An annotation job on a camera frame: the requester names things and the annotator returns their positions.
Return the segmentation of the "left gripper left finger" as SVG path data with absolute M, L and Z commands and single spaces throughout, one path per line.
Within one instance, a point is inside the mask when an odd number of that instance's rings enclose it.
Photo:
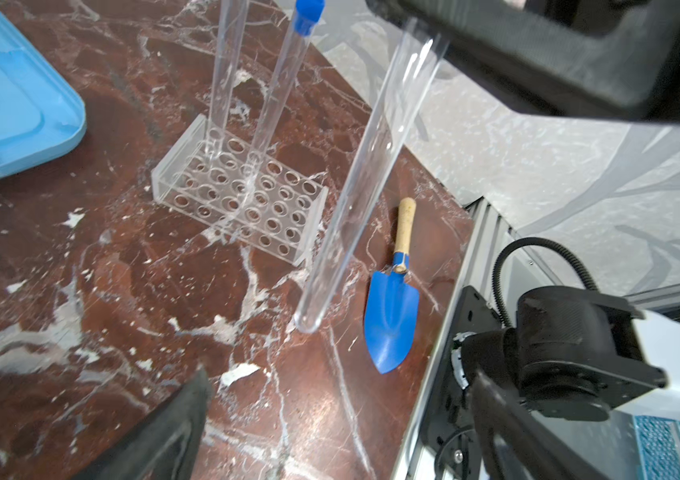
M 201 444 L 209 394 L 208 375 L 199 369 L 182 388 L 74 477 L 189 479 Z

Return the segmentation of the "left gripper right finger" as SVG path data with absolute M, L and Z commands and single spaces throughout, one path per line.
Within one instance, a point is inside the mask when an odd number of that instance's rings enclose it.
M 470 386 L 475 430 L 493 479 L 603 479 L 605 476 L 508 397 L 482 369 Z

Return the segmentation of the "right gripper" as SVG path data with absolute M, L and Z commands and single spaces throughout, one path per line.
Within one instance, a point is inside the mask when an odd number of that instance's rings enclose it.
M 512 110 L 680 125 L 680 1 L 372 1 Z

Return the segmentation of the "clear acrylic test tube rack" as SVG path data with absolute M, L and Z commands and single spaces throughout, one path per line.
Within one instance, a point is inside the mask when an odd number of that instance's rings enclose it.
M 151 173 L 154 201 L 293 266 L 318 237 L 328 190 L 197 116 Z

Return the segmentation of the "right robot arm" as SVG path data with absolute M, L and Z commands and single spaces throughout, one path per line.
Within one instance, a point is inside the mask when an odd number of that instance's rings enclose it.
M 373 1 L 447 39 L 448 60 L 530 115 L 680 125 L 680 1 Z M 457 417 L 434 472 L 462 479 L 601 479 L 541 419 L 619 410 L 680 420 L 680 322 L 604 293 L 563 245 L 520 238 L 498 255 L 501 327 L 455 333 L 439 379 Z

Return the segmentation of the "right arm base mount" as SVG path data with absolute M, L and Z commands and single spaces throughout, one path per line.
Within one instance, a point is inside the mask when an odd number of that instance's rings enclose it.
M 500 328 L 500 318 L 485 298 L 472 286 L 463 288 L 420 427 L 422 444 L 435 453 L 436 458 L 430 464 L 438 479 L 445 473 L 457 479 L 480 477 L 482 456 L 472 429 L 469 396 L 455 378 L 452 358 L 466 336 Z

